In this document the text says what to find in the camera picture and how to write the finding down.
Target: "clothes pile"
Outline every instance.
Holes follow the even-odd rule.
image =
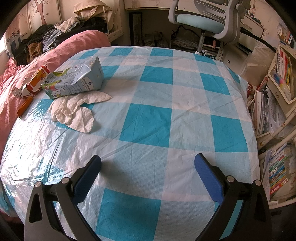
[[[86,31],[107,33],[113,28],[113,10],[100,0],[87,0],[74,6],[71,17],[62,24],[42,25],[24,39],[15,53],[17,65],[27,65],[34,58],[47,52],[69,37]]]

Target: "light blue seat cushion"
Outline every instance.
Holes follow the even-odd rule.
[[[213,19],[191,14],[176,14],[175,20],[178,23],[186,24],[195,28],[201,28],[205,31],[219,34],[224,29],[224,24]]]

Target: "window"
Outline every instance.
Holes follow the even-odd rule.
[[[5,45],[4,45],[4,36],[0,40],[0,53],[5,50]]]

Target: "white cloth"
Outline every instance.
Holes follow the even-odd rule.
[[[63,33],[68,33],[70,32],[78,23],[80,23],[80,21],[75,18],[75,17],[71,17],[69,19],[67,19],[66,21],[64,21],[61,25],[59,25],[58,23],[55,24],[55,28],[61,30]]]
[[[73,13],[76,13],[76,16],[84,17],[85,21],[92,17],[101,17],[107,21],[109,30],[113,28],[113,9],[101,0],[81,1],[80,3],[74,5]]]
[[[93,127],[94,117],[90,109],[80,105],[103,102],[111,98],[110,95],[96,90],[67,95],[55,99],[49,107],[49,112],[52,121],[59,121],[74,130],[88,133]]]

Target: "cardboard box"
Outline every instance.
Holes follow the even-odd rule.
[[[25,96],[35,96],[38,90],[41,90],[41,84],[49,75],[46,66],[41,66],[31,78],[25,78],[20,89],[14,88],[12,94],[15,97],[21,98]]]
[[[99,90],[104,73],[98,57],[74,60],[64,71],[50,73],[41,87],[55,99],[90,90]]]

